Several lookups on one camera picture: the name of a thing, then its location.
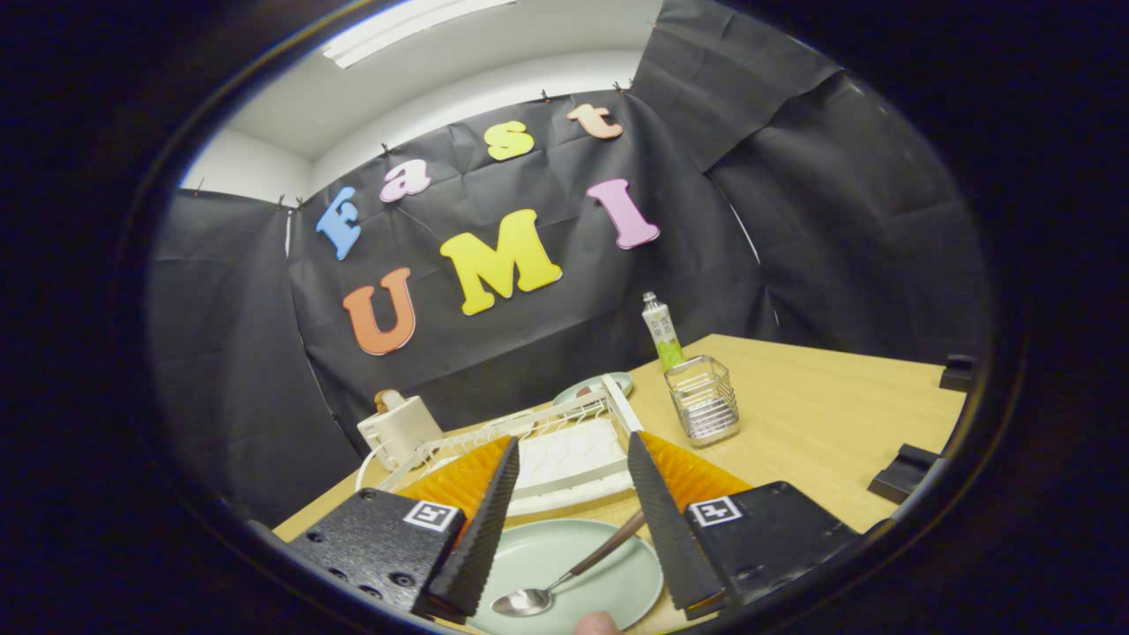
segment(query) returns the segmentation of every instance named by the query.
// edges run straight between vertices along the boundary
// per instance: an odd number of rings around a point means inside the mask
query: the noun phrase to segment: bottle label
[[[686,360],[682,353],[682,345],[679,343],[679,336],[674,332],[674,324],[671,323],[671,314],[666,311],[657,311],[647,319],[647,329],[655,340],[655,349],[658,358],[663,363],[663,371],[669,371],[674,366]]]

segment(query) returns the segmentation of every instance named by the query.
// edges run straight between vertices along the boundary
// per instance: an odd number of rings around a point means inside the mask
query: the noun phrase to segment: table surface
[[[630,371],[634,390],[628,402],[644,429],[697,452],[754,487],[786,480],[858,532],[896,507],[867,492],[870,479],[890,466],[903,443],[940,452],[964,405],[963,392],[937,388],[944,367],[931,364],[719,334],[684,350],[688,357],[709,355],[729,368],[741,432],[714,445],[691,449],[657,359]],[[375,487],[387,473],[373,461],[364,482]],[[355,479],[356,472],[278,525],[274,533],[286,541],[299,536],[352,494]],[[559,517],[620,525],[638,510],[639,501],[629,490],[511,517],[506,528]],[[646,525],[639,536],[650,541]],[[664,589],[655,608],[627,633],[663,633],[686,624]]]

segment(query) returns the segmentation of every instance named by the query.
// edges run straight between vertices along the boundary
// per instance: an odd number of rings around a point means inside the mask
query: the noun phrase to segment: pink letter i
[[[615,244],[629,250],[658,237],[658,227],[647,223],[639,208],[628,195],[628,182],[624,179],[612,179],[588,188],[588,195],[604,203],[607,216],[612,217],[619,237]]]

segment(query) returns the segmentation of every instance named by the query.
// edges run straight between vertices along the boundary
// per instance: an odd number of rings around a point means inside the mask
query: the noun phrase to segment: black cloth
[[[615,139],[589,136],[566,114],[590,103],[611,111]],[[522,121],[535,139],[528,154],[497,162],[487,128]],[[430,186],[394,203],[379,200],[395,165],[428,162]],[[603,206],[586,191],[625,179],[628,193],[662,232],[631,250],[615,244]],[[344,260],[316,224],[344,186],[361,233]],[[530,293],[496,296],[495,305],[464,315],[452,262],[439,254],[448,238],[470,232],[491,249],[504,216],[536,211],[536,230],[563,276]],[[640,316],[654,290],[671,307],[683,343],[709,333],[776,338],[759,267],[717,188],[650,108],[615,90],[516,104],[455,123],[373,159],[318,192],[295,215],[290,277],[306,350],[334,412],[359,451],[355,426],[373,414],[382,389],[419,394],[444,429],[498,417],[553,399],[572,383],[654,359]],[[395,314],[379,280],[408,267],[415,332],[401,349],[370,356],[360,349],[342,306],[350,292],[376,287],[377,325]]]
[[[786,101],[838,70],[807,45],[729,7],[666,0],[631,92],[706,172]]]
[[[940,159],[846,73],[709,171],[756,246],[789,343],[933,364],[987,337],[977,227]]]
[[[929,363],[982,345],[966,203],[929,143],[834,62],[733,8],[667,0],[632,93],[739,215],[784,341]]]
[[[172,197],[148,281],[148,337],[167,443],[233,508],[274,525],[357,466],[303,353],[287,210]]]

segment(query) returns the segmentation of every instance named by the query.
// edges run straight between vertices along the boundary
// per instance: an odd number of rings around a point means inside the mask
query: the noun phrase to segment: spoon handle
[[[575,567],[570,568],[568,571],[569,574],[580,575],[592,568],[593,565],[607,557],[607,555],[614,551],[616,547],[625,542],[628,538],[634,536],[634,532],[639,531],[639,528],[646,522],[647,519],[644,517],[642,510],[639,510],[633,516],[631,516],[631,520],[613,533],[611,538],[604,541],[604,543],[599,547],[596,547],[596,550],[593,551],[592,555],[580,560]]]

